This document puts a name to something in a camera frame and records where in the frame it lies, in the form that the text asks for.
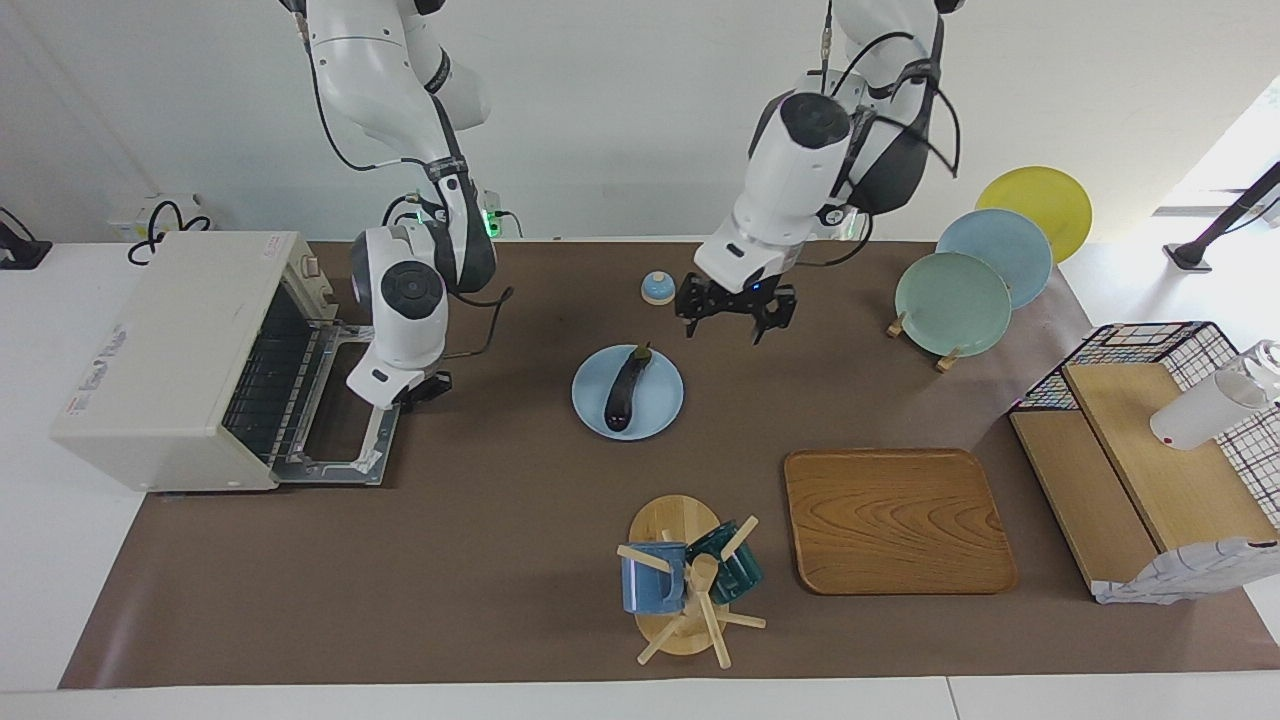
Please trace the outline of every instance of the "mug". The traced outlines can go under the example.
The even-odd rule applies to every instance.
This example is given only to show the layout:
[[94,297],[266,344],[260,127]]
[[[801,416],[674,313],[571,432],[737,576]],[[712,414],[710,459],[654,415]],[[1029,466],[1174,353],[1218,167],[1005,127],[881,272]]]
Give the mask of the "mug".
[[716,573],[716,584],[712,585],[712,602],[716,605],[728,605],[744,594],[749,593],[764,579],[760,564],[755,561],[751,548],[744,542],[737,552],[728,560],[721,560],[719,553],[737,534],[737,523],[730,520],[705,536],[694,541],[689,546],[685,556],[687,562],[692,562],[699,555],[712,555],[719,561],[719,571]]
[[632,542],[628,547],[666,560],[663,573],[622,559],[622,609],[632,615],[671,615],[685,609],[685,552],[682,542]]

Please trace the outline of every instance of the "white table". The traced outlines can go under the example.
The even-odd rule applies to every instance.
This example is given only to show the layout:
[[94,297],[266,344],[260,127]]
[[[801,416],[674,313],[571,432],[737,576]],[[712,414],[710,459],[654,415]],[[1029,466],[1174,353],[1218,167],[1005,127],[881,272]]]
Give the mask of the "white table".
[[[1275,302],[1252,306],[1252,296],[1242,295],[1242,288],[1268,288],[1267,270],[1280,260],[1276,234],[1270,242],[1224,241],[1211,259],[1222,269],[1208,278],[1166,275],[1151,242],[1088,246],[1064,272],[1094,323],[1230,318],[1221,324],[1243,343],[1280,334],[1280,318],[1262,313]],[[1238,259],[1240,252],[1251,254],[1248,261]],[[60,245],[37,272],[0,274],[0,691],[10,691],[0,694],[0,717],[161,717],[180,707],[192,720],[436,714],[649,719],[699,705],[728,710],[723,715],[732,717],[1280,716],[1280,673],[50,693],[142,497],[55,446],[47,429],[141,273],[124,261],[122,246]],[[1153,295],[1155,281],[1180,290]],[[1280,580],[1249,589],[1272,634],[1280,634]]]

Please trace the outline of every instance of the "wooden mug stand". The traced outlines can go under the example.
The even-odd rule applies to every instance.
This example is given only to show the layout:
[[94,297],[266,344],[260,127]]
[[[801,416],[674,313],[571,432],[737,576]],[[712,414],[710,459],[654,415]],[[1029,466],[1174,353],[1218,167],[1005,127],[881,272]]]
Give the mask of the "wooden mug stand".
[[[668,495],[645,505],[631,521],[628,542],[682,542],[689,544],[721,524],[716,514],[701,502],[684,495]],[[742,523],[737,534],[724,546],[721,559],[731,557],[759,524],[755,516]],[[667,655],[698,655],[716,650],[716,660],[722,670],[732,661],[724,644],[724,628],[741,625],[763,629],[764,619],[737,615],[727,605],[712,603],[710,588],[716,582],[719,562],[709,556],[698,556],[691,565],[672,568],[666,560],[646,555],[625,544],[618,546],[618,556],[627,557],[663,573],[685,574],[685,609],[675,615],[636,615],[640,634],[649,646],[636,657],[648,664],[659,652]]]

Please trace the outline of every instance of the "teal mug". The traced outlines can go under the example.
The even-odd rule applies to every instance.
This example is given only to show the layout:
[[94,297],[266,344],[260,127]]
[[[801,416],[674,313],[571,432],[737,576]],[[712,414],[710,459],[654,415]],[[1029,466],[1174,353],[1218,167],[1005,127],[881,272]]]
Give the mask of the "teal mug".
[[719,561],[719,571],[716,574],[716,583],[710,592],[712,602],[716,605],[728,605],[737,601],[755,589],[755,585],[764,579],[760,564],[755,561],[755,555],[751,553],[751,548],[745,542],[728,560],[721,560],[721,551],[728,546],[728,541],[733,539],[735,534],[737,534],[737,523],[730,520],[689,546],[686,560],[690,564],[699,555],[712,555]]

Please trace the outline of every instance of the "white cloth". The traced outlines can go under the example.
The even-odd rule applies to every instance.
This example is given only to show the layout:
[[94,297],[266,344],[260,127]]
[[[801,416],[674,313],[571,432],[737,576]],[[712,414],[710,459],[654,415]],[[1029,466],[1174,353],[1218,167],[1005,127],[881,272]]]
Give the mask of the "white cloth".
[[1103,603],[1172,605],[1238,588],[1280,574],[1280,546],[1251,544],[1244,538],[1204,542],[1171,550],[1151,561],[1129,583],[1094,582]]

